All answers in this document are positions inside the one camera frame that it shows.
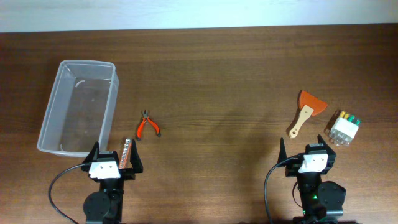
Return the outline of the orange socket bit rail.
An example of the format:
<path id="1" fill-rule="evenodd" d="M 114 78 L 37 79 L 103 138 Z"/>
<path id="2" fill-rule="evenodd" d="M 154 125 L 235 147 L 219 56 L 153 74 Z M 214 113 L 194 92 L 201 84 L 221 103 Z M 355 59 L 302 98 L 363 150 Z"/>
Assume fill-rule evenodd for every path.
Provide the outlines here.
<path id="1" fill-rule="evenodd" d="M 127 163 L 129 161 L 129 153 L 131 150 L 132 146 L 132 140 L 129 138 L 125 139 L 123 151 L 121 154 L 121 158 L 119 160 L 119 169 L 124 169 L 127 166 Z"/>

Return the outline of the clear plastic storage container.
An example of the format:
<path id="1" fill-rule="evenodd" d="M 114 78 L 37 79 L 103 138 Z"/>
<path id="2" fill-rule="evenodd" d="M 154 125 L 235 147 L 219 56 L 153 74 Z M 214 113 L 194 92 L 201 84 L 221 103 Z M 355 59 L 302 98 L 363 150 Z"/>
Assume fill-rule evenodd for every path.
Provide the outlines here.
<path id="1" fill-rule="evenodd" d="M 105 151 L 119 90 L 116 66 L 95 60 L 60 63 L 40 130 L 37 149 L 86 157 L 95 143 Z"/>

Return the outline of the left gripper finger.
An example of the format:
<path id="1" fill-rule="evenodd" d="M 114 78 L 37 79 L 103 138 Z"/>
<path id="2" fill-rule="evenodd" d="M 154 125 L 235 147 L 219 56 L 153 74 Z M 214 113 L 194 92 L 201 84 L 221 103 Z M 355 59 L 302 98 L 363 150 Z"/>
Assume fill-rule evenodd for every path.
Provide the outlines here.
<path id="1" fill-rule="evenodd" d="M 142 170 L 143 165 L 141 159 L 139 157 L 137 146 L 135 140 L 131 141 L 131 155 L 130 155 L 130 163 L 132 164 L 132 168 L 134 170 Z"/>
<path id="2" fill-rule="evenodd" d="M 99 149 L 100 149 L 99 142 L 95 142 L 92 150 L 89 152 L 89 154 L 83 160 L 83 164 L 89 164 L 89 163 L 97 160 Z"/>

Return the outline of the orange scraper with wooden handle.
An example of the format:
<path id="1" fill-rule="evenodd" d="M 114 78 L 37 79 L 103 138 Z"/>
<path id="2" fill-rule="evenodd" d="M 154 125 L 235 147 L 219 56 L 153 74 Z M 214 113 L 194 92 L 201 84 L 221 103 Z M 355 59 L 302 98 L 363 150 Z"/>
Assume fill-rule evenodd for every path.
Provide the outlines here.
<path id="1" fill-rule="evenodd" d="M 317 116 L 328 107 L 328 103 L 320 100 L 309 92 L 302 90 L 298 96 L 299 114 L 297 121 L 289 130 L 290 138 L 296 138 L 304 122 L 312 116 Z"/>

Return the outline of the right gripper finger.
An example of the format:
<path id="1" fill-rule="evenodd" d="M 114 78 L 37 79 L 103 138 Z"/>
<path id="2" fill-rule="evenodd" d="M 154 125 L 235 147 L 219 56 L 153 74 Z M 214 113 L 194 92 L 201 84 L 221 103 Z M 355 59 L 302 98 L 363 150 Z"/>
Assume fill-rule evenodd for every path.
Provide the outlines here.
<path id="1" fill-rule="evenodd" d="M 283 161 L 285 161 L 287 158 L 286 150 L 285 150 L 285 143 L 284 139 L 280 139 L 280 150 L 279 150 L 279 156 L 278 156 L 278 163 L 283 165 Z"/>
<path id="2" fill-rule="evenodd" d="M 322 136 L 319 134 L 317 136 L 317 140 L 319 144 L 323 144 L 324 146 L 328 146 L 328 144 L 326 143 L 326 141 L 322 138 Z"/>

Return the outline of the clear box of screwdriver bits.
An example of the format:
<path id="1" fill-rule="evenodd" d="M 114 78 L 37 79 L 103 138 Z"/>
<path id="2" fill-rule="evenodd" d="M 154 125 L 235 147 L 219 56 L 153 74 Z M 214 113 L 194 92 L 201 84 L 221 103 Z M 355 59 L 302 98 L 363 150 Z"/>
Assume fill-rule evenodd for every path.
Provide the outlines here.
<path id="1" fill-rule="evenodd" d="M 354 114 L 339 109 L 335 111 L 330 121 L 331 124 L 326 127 L 325 133 L 329 141 L 336 146 L 349 146 L 362 123 Z"/>

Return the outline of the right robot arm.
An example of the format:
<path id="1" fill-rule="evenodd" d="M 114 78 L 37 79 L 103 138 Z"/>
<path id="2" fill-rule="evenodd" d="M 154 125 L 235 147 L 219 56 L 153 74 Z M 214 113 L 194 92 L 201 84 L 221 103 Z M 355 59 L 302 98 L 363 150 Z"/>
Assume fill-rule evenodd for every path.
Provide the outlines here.
<path id="1" fill-rule="evenodd" d="M 346 189 L 332 181 L 322 181 L 333 167 L 336 152 L 317 136 L 316 144 L 308 144 L 305 152 L 287 157 L 284 140 L 280 140 L 277 164 L 285 168 L 286 177 L 295 177 L 303 215 L 294 223 L 338 223 L 343 216 Z"/>

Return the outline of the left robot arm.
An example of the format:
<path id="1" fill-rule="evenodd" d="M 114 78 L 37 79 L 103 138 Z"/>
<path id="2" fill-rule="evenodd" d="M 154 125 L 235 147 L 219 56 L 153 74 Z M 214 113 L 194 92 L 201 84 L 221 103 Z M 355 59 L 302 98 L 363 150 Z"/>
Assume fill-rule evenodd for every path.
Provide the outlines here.
<path id="1" fill-rule="evenodd" d="M 124 183 L 135 180 L 136 174 L 144 171 L 135 140 L 128 139 L 126 144 L 119 158 L 116 151 L 100 151 L 96 142 L 84 159 L 81 170 L 99 183 L 99 191 L 87 196 L 83 204 L 86 223 L 121 223 Z"/>

